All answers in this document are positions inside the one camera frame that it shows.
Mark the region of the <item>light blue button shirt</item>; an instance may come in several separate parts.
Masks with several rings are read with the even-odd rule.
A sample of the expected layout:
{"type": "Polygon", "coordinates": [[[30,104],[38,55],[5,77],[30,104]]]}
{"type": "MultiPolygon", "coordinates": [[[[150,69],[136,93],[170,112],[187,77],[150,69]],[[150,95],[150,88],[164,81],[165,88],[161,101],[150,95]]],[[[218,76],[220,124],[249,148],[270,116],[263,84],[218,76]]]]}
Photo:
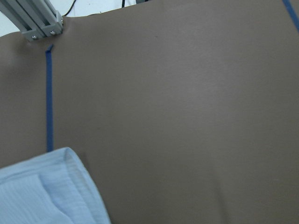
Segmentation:
{"type": "Polygon", "coordinates": [[[0,170],[2,224],[109,224],[98,188],[65,147],[0,170]]]}

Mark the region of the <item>brown paper table cover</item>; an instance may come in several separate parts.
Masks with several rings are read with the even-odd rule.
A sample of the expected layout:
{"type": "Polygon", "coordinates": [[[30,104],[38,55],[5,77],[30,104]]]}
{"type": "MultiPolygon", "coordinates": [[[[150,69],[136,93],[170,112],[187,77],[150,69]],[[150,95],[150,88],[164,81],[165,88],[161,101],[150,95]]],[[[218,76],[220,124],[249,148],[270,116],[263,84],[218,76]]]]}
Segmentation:
{"type": "Polygon", "coordinates": [[[152,0],[0,39],[0,165],[54,147],[114,224],[299,221],[299,34],[280,0],[152,0]]]}

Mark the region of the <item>aluminium frame post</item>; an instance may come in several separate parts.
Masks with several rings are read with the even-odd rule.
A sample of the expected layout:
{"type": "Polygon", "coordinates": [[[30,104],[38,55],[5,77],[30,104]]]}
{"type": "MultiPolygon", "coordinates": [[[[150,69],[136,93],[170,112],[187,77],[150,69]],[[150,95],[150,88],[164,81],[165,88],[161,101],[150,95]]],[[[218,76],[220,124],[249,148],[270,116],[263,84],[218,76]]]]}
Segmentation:
{"type": "Polygon", "coordinates": [[[1,0],[0,11],[28,41],[63,33],[63,17],[49,0],[1,0]]]}

